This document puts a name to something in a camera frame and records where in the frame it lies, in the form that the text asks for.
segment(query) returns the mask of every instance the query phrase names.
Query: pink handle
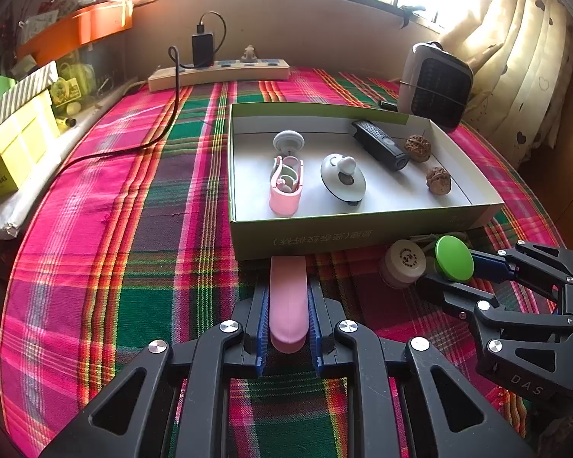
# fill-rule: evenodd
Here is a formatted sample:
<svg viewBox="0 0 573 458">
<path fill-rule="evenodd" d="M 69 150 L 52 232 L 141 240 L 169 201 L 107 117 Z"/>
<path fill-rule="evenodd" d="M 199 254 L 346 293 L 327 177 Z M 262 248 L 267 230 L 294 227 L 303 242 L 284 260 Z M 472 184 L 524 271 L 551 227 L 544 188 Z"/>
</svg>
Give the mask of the pink handle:
<svg viewBox="0 0 573 458">
<path fill-rule="evenodd" d="M 304 186 L 304 162 L 301 160 L 296 169 L 298 172 L 297 189 L 292 193 L 283 193 L 276 187 L 282 172 L 282 157 L 278 156 L 276 159 L 278 168 L 269 182 L 269 207 L 278 215 L 293 215 L 299 207 L 301 190 Z"/>
<path fill-rule="evenodd" d="M 273 256 L 269 273 L 269 332 L 274 347 L 295 353 L 309 328 L 306 257 Z"/>
</svg>

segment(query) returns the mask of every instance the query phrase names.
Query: table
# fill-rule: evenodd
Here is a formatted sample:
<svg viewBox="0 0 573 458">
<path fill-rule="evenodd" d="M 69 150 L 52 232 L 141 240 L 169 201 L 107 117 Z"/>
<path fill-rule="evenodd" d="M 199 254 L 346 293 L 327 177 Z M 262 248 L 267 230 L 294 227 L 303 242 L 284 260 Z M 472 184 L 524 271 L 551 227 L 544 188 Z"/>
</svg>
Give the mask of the table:
<svg viewBox="0 0 573 458">
<path fill-rule="evenodd" d="M 233 102 L 304 101 L 373 106 L 396 97 L 385 81 L 294 69 L 284 82 L 186 87 L 169 136 L 144 153 L 79 163 L 50 189 L 11 276 L 0 336 L 0 394 L 6 428 L 30 457 L 153 339 L 182 342 L 229 318 L 252 294 L 268 261 L 238 263 L 227 221 L 225 134 Z M 169 118 L 172 91 L 123 98 L 72 156 L 150 140 Z M 468 233 L 477 250 L 527 239 L 562 245 L 518 174 L 472 129 L 451 134 L 501 194 L 505 209 Z M 386 247 L 307 257 L 325 296 L 381 336 L 425 336 L 526 435 L 523 401 L 475 373 L 466 324 L 411 290 L 389 290 L 377 267 Z M 511 283 L 494 290 L 512 310 L 551 305 Z M 231 458 L 346 456 L 345 381 L 315 379 L 305 353 L 270 353 L 269 375 L 233 381 Z M 403 424 L 400 434 L 403 436 Z"/>
</svg>

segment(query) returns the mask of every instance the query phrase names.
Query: green button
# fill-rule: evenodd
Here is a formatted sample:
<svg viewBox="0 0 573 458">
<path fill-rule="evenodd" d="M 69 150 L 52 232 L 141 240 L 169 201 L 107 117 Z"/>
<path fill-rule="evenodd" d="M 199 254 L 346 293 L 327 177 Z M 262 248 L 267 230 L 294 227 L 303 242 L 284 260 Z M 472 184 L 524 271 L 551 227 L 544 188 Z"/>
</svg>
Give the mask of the green button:
<svg viewBox="0 0 573 458">
<path fill-rule="evenodd" d="M 439 270 L 453 281 L 465 282 L 474 275 L 474 259 L 468 247 L 453 235 L 444 235 L 435 243 Z"/>
</svg>

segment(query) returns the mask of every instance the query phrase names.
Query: striped box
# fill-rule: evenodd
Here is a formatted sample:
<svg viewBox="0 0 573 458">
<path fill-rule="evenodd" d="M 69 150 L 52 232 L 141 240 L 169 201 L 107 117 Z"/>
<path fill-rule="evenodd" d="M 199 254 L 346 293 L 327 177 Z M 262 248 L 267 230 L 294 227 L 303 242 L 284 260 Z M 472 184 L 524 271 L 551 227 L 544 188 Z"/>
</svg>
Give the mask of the striped box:
<svg viewBox="0 0 573 458">
<path fill-rule="evenodd" d="M 0 96 L 0 125 L 29 100 L 57 81 L 57 78 L 57 66 L 53 61 L 31 73 Z"/>
</svg>

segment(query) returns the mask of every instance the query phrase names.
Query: orange shelf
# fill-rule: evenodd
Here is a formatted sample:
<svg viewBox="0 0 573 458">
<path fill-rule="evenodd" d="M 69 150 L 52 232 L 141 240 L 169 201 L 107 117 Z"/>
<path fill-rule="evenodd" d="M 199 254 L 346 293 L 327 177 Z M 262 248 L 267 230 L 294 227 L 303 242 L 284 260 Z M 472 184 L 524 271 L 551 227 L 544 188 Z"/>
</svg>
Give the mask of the orange shelf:
<svg viewBox="0 0 573 458">
<path fill-rule="evenodd" d="M 132 27 L 131 0 L 98 3 L 72 12 L 17 48 L 17 59 L 31 55 L 38 66 L 78 47 Z"/>
</svg>

